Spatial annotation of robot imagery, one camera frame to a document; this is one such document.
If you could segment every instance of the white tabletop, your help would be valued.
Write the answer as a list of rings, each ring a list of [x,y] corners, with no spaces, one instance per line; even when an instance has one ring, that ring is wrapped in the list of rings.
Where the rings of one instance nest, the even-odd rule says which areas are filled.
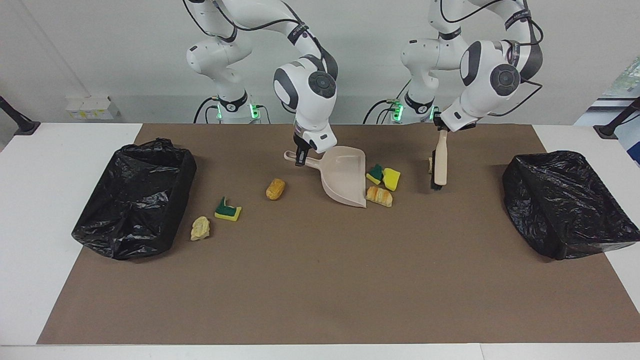
[[[42,124],[0,152],[0,359],[637,359],[640,344],[34,346],[81,249],[70,231],[139,124]],[[640,168],[590,127],[535,126],[547,151],[585,155],[640,224]],[[607,256],[640,309],[640,246]]]

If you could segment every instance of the blue object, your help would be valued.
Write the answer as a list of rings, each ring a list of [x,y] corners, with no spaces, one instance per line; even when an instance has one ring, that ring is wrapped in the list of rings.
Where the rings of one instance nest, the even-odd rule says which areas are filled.
[[[631,149],[627,150],[627,153],[633,160],[640,163],[640,142],[631,146]]]

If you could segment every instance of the beige dustpan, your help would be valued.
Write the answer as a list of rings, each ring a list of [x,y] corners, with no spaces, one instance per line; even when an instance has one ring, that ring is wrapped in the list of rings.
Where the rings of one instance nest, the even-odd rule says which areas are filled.
[[[284,158],[296,161],[296,153],[285,151]],[[365,155],[360,149],[334,146],[322,159],[307,158],[306,165],[320,170],[324,192],[337,202],[366,208]]]

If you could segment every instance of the brown table mat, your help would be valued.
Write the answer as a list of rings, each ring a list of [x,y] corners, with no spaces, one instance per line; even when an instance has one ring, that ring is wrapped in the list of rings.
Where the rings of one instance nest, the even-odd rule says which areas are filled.
[[[429,189],[433,125],[335,126],[367,167],[402,172],[393,208],[329,199],[282,159],[292,127],[145,124],[198,172],[173,249],[115,261],[83,249],[39,344],[520,343],[640,341],[640,315],[603,255],[551,261],[511,225],[501,177],[544,152],[531,126],[449,137],[449,185]],[[264,190],[287,181],[272,202]],[[237,223],[213,218],[222,196]],[[212,237],[191,242],[191,222]]]

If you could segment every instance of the bin covered with plastic bag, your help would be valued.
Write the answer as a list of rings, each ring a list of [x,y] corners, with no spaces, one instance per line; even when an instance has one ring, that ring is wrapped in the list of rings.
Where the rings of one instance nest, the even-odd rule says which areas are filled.
[[[515,156],[502,182],[511,221],[542,255],[582,258],[640,241],[636,225],[577,152]]]
[[[98,254],[118,260],[167,251],[187,206],[195,171],[191,153],[168,139],[122,147],[107,164],[72,236]]]

